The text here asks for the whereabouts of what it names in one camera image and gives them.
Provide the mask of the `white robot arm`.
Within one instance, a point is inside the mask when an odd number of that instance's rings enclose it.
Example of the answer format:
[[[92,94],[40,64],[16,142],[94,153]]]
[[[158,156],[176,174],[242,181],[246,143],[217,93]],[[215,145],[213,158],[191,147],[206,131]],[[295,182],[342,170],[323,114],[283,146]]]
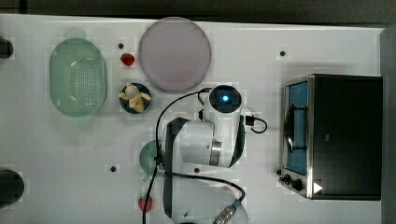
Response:
[[[250,224],[244,197],[189,175],[185,163],[230,168],[245,144],[242,97],[229,85],[210,90],[199,121],[178,117],[163,130],[163,210],[175,224]]]

